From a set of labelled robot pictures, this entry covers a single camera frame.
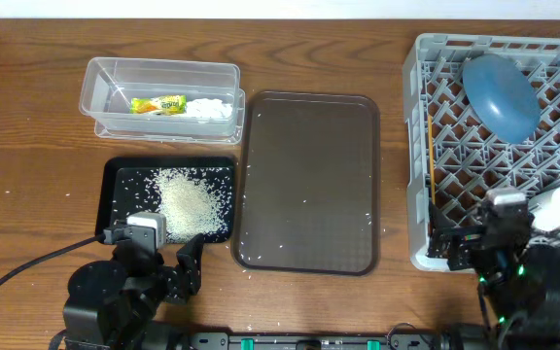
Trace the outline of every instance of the green block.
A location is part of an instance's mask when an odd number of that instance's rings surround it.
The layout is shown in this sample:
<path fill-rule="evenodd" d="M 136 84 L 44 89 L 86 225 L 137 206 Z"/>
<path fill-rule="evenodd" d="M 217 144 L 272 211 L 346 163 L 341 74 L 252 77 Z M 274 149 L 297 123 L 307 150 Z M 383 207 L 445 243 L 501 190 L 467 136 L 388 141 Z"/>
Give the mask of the green block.
<path fill-rule="evenodd" d="M 241 339 L 241 350 L 254 350 L 254 339 Z"/>
<path fill-rule="evenodd" d="M 367 350 L 379 350 L 379 341 L 369 340 L 367 341 Z"/>

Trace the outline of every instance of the black tray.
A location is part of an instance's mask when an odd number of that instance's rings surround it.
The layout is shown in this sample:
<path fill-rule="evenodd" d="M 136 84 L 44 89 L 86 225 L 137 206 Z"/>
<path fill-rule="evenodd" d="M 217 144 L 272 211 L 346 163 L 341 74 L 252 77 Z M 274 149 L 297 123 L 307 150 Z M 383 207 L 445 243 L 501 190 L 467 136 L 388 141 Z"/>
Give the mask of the black tray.
<path fill-rule="evenodd" d="M 250 103 L 232 253 L 246 268 L 365 275 L 379 253 L 379 110 L 363 96 Z"/>
<path fill-rule="evenodd" d="M 205 243 L 224 242 L 230 238 L 234 218 L 234 162 L 228 157 L 115 157 L 105 163 L 103 172 L 103 185 L 101 197 L 98 204 L 98 215 L 96 217 L 95 234 L 103 232 L 114 223 L 115 220 L 124 220 L 128 215 L 142 210 L 155 211 L 158 208 L 158 200 L 148 200 L 149 196 L 159 198 L 154 189 L 150 189 L 150 194 L 146 192 L 144 179 L 151 176 L 151 172 L 160 168 L 209 168 L 221 167 L 226 170 L 219 172 L 206 172 L 202 175 L 198 171 L 193 175 L 196 179 L 206 179 L 207 183 L 214 186 L 225 194 L 231 194 L 230 201 L 227 201 L 224 208 L 223 220 L 227 224 L 227 229 L 217 232 L 205 233 Z M 186 243 L 168 239 L 167 243 Z"/>

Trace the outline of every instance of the brown tray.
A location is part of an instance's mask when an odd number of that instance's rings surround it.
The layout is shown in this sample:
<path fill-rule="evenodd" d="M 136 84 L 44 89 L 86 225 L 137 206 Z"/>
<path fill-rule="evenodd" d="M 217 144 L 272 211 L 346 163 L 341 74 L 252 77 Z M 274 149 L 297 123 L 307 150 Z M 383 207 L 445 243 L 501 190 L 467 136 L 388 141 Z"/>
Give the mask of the brown tray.
<path fill-rule="evenodd" d="M 246 268 L 365 275 L 379 237 L 379 110 L 362 96 L 250 104 L 232 253 Z"/>

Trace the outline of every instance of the dish rack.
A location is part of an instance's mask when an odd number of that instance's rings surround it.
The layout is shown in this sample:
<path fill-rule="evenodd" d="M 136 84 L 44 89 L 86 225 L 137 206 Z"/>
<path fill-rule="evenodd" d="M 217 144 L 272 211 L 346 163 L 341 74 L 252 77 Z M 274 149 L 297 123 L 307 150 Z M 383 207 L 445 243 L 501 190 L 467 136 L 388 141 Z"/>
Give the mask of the dish rack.
<path fill-rule="evenodd" d="M 513 61 L 537 93 L 541 122 L 522 144 L 506 143 L 490 132 L 464 92 L 464 64 L 482 54 Z M 433 117 L 434 179 L 428 114 Z M 403 116 L 409 135 L 410 259 L 422 270 L 448 271 L 446 259 L 427 257 L 432 181 L 437 207 L 460 227 L 479 224 L 472 213 L 489 189 L 515 186 L 530 198 L 560 186 L 560 39 L 422 34 L 403 65 Z M 560 247 L 560 229 L 535 233 L 531 244 L 538 243 Z"/>

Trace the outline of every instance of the blue oval dish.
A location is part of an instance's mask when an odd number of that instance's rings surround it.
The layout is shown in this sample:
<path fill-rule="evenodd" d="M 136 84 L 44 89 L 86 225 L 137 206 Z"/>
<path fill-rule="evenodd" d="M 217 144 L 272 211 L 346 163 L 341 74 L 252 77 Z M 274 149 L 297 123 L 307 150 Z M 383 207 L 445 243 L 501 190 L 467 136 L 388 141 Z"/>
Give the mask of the blue oval dish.
<path fill-rule="evenodd" d="M 519 144 L 533 134 L 542 110 L 513 62 L 493 54 L 479 56 L 466 63 L 463 78 L 474 111 L 498 138 Z"/>

